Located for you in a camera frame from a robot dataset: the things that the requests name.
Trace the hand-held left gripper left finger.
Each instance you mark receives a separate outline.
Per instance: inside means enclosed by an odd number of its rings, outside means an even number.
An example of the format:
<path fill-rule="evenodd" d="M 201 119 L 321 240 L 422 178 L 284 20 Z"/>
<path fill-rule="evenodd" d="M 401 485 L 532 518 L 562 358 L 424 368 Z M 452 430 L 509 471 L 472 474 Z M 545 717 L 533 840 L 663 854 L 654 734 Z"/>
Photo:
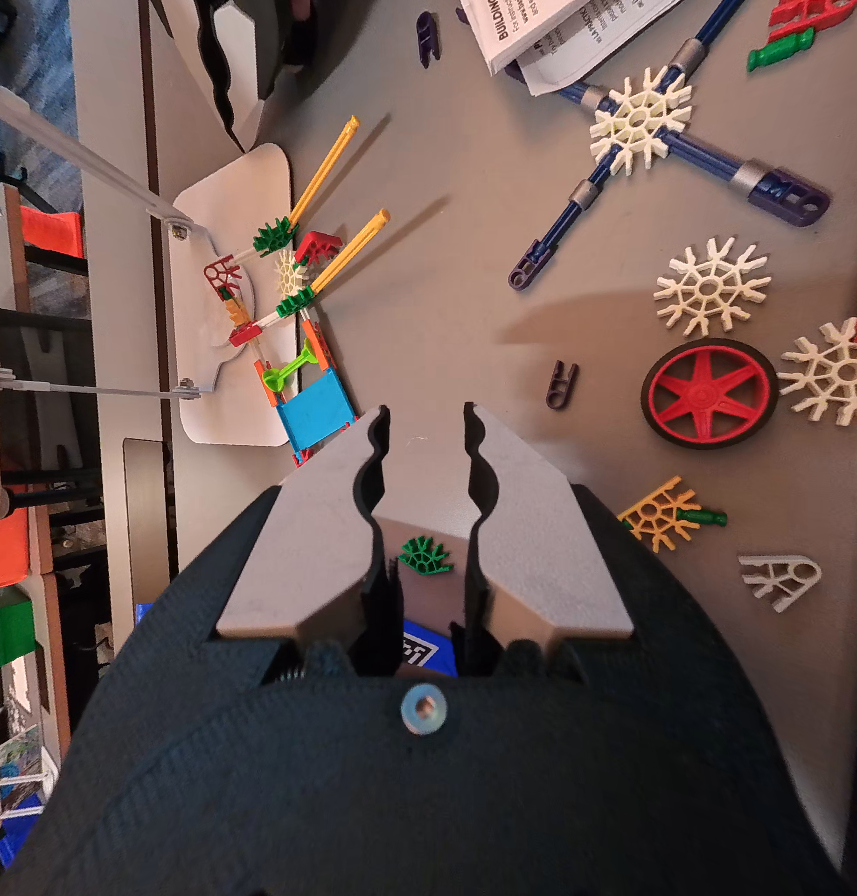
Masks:
<path fill-rule="evenodd" d="M 389 434 L 390 411 L 380 405 L 284 480 L 217 633 L 284 637 L 301 649 L 333 640 L 360 675 L 397 671 L 403 597 L 373 515 Z"/>

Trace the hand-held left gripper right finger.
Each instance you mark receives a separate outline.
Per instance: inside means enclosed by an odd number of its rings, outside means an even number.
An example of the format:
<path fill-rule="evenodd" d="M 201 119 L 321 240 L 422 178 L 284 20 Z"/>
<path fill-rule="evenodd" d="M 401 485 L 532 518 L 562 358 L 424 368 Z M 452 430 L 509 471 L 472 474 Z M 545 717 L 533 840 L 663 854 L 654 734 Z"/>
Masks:
<path fill-rule="evenodd" d="M 502 651 L 568 639 L 625 640 L 634 625 L 567 477 L 486 408 L 464 405 L 468 538 L 464 625 L 452 625 L 461 676 L 491 674 Z"/>

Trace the yellow fan connector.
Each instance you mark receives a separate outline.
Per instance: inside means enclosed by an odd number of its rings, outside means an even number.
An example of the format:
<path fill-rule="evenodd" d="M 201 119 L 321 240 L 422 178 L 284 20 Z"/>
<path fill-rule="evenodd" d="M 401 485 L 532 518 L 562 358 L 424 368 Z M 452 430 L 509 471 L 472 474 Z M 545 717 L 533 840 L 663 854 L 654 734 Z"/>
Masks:
<path fill-rule="evenodd" d="M 680 476 L 670 478 L 617 516 L 636 540 L 647 539 L 655 554 L 662 547 L 676 550 L 675 538 L 691 541 L 691 531 L 702 525 L 687 517 L 702 506 L 695 502 L 695 492 L 682 490 L 681 483 Z"/>

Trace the green fan connector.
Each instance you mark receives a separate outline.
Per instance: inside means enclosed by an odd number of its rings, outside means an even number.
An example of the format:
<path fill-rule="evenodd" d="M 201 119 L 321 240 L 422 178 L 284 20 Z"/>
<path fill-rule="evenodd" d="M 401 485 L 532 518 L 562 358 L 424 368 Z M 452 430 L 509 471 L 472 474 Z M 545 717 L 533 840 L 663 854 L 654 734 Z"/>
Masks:
<path fill-rule="evenodd" d="M 433 537 L 418 535 L 407 540 L 400 549 L 398 561 L 422 576 L 446 574 L 453 570 L 450 554 L 441 542 Z"/>

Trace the blue box with printed tag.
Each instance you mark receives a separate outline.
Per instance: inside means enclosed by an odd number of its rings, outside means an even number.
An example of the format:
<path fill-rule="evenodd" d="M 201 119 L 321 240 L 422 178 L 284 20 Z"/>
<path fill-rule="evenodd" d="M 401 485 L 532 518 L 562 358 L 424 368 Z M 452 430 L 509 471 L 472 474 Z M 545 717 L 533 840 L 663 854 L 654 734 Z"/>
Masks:
<path fill-rule="evenodd" d="M 458 676 L 450 638 L 407 619 L 403 621 L 402 630 L 403 664 L 449 678 Z"/>

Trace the colourful toy construction model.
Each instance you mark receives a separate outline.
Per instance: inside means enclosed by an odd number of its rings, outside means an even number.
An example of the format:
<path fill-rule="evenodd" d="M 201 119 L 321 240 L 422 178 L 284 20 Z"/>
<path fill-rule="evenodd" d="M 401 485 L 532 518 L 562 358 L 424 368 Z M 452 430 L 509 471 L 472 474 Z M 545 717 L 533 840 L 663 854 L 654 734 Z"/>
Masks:
<path fill-rule="evenodd" d="M 305 234 L 298 248 L 292 243 L 304 212 L 359 126 L 356 116 L 348 119 L 291 212 L 259 228 L 247 249 L 219 256 L 202 267 L 206 282 L 232 322 L 229 343 L 254 352 L 255 370 L 282 423 L 297 467 L 312 457 L 318 443 L 357 420 L 320 325 L 311 319 L 309 310 L 319 294 L 385 227 L 390 213 L 378 210 L 347 243 L 320 231 Z M 256 319 L 244 304 L 243 264 L 272 256 L 279 301 L 273 311 Z M 281 322 L 300 322 L 304 340 L 292 361 L 275 367 L 264 357 L 261 341 L 266 330 Z"/>

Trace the red wheel with black tyre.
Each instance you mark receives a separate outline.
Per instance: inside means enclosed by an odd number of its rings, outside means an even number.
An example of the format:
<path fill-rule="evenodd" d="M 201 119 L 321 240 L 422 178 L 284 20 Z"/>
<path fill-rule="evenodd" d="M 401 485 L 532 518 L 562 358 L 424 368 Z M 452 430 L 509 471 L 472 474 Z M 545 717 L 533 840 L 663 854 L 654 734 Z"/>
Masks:
<path fill-rule="evenodd" d="M 705 338 L 679 346 L 648 371 L 640 406 L 661 438 L 693 450 L 717 450 L 761 431 L 780 388 L 770 360 L 745 342 Z"/>

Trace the grey fan connector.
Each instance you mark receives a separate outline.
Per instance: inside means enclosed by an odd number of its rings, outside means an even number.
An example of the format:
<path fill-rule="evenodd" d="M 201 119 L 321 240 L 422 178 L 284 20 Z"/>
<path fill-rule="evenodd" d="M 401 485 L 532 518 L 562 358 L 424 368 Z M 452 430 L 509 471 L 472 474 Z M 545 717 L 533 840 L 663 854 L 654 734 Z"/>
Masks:
<path fill-rule="evenodd" d="M 783 613 L 822 579 L 822 568 L 801 554 L 740 554 L 743 583 L 756 599 Z"/>

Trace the white instruction booklet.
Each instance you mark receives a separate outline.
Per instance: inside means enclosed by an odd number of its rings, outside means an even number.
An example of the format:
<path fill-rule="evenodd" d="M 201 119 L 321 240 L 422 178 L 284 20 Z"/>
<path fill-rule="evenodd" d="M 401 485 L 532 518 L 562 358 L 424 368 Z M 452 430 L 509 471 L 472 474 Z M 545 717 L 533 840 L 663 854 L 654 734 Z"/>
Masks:
<path fill-rule="evenodd" d="M 576 14 L 582 4 L 582 1 L 460 2 L 492 76 Z"/>

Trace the green plastic box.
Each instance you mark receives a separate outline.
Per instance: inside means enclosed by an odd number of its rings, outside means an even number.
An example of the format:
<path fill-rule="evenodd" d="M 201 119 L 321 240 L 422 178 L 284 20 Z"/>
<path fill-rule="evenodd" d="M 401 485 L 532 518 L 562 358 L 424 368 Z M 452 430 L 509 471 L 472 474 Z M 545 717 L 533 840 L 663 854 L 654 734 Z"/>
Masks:
<path fill-rule="evenodd" d="M 36 650 L 33 606 L 22 588 L 0 588 L 0 668 Z"/>

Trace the white snowflake connector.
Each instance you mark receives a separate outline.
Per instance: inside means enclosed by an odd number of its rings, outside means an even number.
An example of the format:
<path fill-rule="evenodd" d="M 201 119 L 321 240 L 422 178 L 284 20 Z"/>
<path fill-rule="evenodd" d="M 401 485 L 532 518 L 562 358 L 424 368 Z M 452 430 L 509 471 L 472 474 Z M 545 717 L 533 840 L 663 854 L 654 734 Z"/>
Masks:
<path fill-rule="evenodd" d="M 653 294 L 657 317 L 669 330 L 680 328 L 686 340 L 711 336 L 713 325 L 728 334 L 751 318 L 751 307 L 765 302 L 771 277 L 760 271 L 769 257 L 755 244 L 736 252 L 735 242 L 712 237 L 703 254 L 688 246 L 669 261 L 671 274 L 658 278 Z"/>
<path fill-rule="evenodd" d="M 833 409 L 836 424 L 848 427 L 857 422 L 857 317 L 839 326 L 827 322 L 820 332 L 819 343 L 800 337 L 793 351 L 782 354 L 799 369 L 778 374 L 783 382 L 780 394 L 802 392 L 793 411 L 806 411 L 808 419 L 817 422 Z"/>

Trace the white paper sheet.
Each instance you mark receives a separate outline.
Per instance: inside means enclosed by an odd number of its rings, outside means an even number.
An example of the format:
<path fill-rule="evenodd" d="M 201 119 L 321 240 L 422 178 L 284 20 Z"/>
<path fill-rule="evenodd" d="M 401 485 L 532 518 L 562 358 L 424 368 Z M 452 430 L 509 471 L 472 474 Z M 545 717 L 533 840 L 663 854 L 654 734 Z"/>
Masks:
<path fill-rule="evenodd" d="M 589 1 L 517 59 L 533 96 L 559 91 L 591 74 L 677 1 Z"/>

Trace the blue rod cross assembly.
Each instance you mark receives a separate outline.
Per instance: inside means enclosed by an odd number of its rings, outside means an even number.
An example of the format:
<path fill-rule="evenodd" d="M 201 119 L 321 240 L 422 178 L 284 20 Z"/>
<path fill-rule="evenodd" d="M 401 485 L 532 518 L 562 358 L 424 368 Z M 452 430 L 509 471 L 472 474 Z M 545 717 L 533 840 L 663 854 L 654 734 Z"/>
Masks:
<path fill-rule="evenodd" d="M 630 79 L 626 79 L 621 91 L 604 92 L 601 87 L 581 81 L 559 91 L 570 102 L 594 113 L 591 135 L 596 141 L 591 152 L 597 164 L 589 177 L 575 187 L 546 234 L 534 240 L 514 266 L 508 278 L 512 289 L 523 291 L 534 282 L 574 223 L 600 196 L 607 180 L 620 170 L 629 175 L 637 155 L 642 156 L 646 169 L 654 158 L 674 155 L 725 182 L 752 206 L 793 227 L 807 228 L 823 217 L 830 196 L 799 175 L 758 160 L 736 159 L 683 135 L 691 118 L 688 79 L 741 5 L 741 1 L 720 2 L 667 67 L 655 76 L 646 70 L 640 89 L 635 90 Z"/>

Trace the white metal base plate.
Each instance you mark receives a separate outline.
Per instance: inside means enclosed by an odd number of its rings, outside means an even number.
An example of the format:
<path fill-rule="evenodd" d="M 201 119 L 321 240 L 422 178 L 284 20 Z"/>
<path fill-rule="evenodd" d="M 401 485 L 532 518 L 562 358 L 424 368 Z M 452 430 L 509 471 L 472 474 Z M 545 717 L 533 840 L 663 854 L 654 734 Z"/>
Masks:
<path fill-rule="evenodd" d="M 167 239 L 177 377 L 202 395 L 179 402 L 183 428 L 198 443 L 285 444 L 255 354 L 229 343 L 231 319 L 202 270 L 251 248 L 258 230 L 290 212 L 287 157 L 272 143 L 257 147 L 188 187 L 174 205 L 199 226 L 185 239 Z"/>

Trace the picture in white frame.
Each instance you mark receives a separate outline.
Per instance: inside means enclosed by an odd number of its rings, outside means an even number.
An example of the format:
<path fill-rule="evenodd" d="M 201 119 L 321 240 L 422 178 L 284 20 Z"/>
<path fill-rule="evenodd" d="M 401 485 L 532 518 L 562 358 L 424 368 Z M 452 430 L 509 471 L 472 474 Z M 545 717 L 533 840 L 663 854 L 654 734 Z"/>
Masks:
<path fill-rule="evenodd" d="M 39 726 L 0 745 L 0 821 L 42 813 L 58 776 Z"/>

